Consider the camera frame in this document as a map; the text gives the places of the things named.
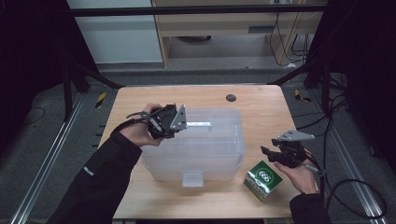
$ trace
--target small cardboard box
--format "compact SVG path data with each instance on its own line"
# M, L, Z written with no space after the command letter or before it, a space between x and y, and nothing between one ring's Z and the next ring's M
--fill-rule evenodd
M263 201L282 181L282 178L264 161L260 161L245 177L245 185L254 195Z

